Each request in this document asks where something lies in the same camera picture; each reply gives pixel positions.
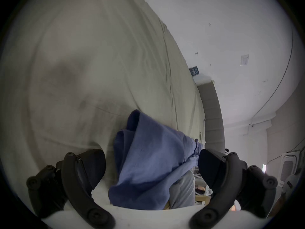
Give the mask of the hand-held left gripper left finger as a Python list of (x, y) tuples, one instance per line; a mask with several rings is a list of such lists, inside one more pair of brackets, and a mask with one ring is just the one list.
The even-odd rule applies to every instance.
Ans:
[(96, 204), (91, 194), (105, 170), (102, 149), (91, 149), (79, 155), (68, 152), (56, 166), (47, 165), (26, 181), (35, 214), (45, 219), (63, 211), (69, 201), (78, 215), (93, 228), (113, 229), (114, 217)]

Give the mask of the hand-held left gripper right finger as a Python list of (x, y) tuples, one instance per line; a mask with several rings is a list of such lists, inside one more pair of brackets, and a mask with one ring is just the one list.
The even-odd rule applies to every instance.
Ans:
[(212, 189), (208, 205), (190, 219), (191, 229), (210, 229), (219, 223), (235, 200), (241, 210), (267, 218), (276, 195), (278, 181), (256, 165), (247, 166), (237, 153), (228, 155), (203, 149), (198, 159), (200, 175)]

